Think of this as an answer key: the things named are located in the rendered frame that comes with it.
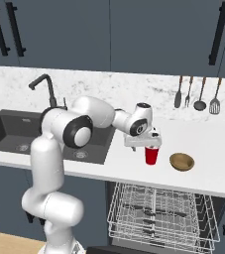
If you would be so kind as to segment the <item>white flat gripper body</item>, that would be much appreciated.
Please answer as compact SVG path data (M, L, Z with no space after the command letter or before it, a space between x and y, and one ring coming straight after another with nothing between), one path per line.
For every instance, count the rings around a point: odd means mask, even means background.
M144 136L130 136L124 135L124 145L126 147L155 147L159 148L162 144L162 138L160 136L153 137L152 135Z

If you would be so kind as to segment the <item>red cup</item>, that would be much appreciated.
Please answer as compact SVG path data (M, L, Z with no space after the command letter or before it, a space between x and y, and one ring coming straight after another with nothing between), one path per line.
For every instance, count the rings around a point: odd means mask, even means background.
M157 161L159 149L155 147L146 147L145 148L145 156L146 156L146 163L148 165L154 165Z

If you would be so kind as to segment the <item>brown wooden bowl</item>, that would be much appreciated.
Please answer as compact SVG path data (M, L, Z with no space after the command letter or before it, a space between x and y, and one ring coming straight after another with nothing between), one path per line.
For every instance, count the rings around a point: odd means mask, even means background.
M187 154L174 153L169 157L170 164L178 171L186 172L193 168L194 160Z

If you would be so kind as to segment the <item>dark dishwasher door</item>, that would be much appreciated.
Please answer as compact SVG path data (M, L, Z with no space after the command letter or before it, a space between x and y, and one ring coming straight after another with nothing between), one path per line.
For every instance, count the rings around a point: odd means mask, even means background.
M148 252L118 246L91 246L87 247L86 254L148 254Z

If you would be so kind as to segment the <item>hanging metal fork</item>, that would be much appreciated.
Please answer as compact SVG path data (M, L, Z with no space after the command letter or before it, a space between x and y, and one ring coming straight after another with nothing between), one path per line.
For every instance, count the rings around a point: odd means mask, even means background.
M193 76L191 76L190 79L189 79L188 92L187 92L187 96L186 96L186 98L185 98L185 100L184 100L184 106L185 106L185 107L188 107L188 105L189 105L189 101L190 101L190 91L191 91L192 83L193 83Z

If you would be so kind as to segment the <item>hanging dark ladle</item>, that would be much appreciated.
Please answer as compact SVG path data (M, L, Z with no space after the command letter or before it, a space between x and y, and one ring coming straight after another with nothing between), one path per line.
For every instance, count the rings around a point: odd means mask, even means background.
M204 77L202 80L201 88L204 88L205 82L206 82L206 77ZM201 94L199 95L199 99L197 101L195 101L193 104L194 109L197 111L203 111L206 108L206 103L202 100Z

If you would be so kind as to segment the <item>hanging slotted metal spatula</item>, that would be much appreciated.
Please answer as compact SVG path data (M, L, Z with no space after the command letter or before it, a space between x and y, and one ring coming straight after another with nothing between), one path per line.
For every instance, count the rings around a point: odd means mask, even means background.
M221 82L222 82L222 78L219 78L214 98L210 101L210 104L209 104L209 113L213 115L217 115L220 113L220 101L217 98L217 95L219 92Z

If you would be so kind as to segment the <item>black tap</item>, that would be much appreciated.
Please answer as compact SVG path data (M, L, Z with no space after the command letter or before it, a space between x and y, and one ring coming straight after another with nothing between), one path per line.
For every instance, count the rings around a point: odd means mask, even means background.
M63 106L58 106L58 105L57 105L56 98L55 98L55 93L54 93L53 82L52 82L51 77L50 77L48 74L44 73L44 74L40 75L38 78L36 78L35 80L33 80L33 81L29 84L29 87L30 87L32 90L35 90L36 86L37 86L39 83L41 83L43 80L45 80L45 81L47 82L47 84L48 84L50 107L51 107L51 108L56 108L56 107L58 107L58 108L67 110L65 97L63 98L63 103L64 103L64 105L63 105Z

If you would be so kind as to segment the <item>dark grey sink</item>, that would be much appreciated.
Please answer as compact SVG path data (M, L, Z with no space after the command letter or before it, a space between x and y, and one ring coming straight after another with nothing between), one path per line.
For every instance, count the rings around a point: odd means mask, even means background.
M0 110L0 151L29 155L31 143L40 135L40 113ZM81 149L63 147L65 160L103 165L115 128L94 128L91 140Z

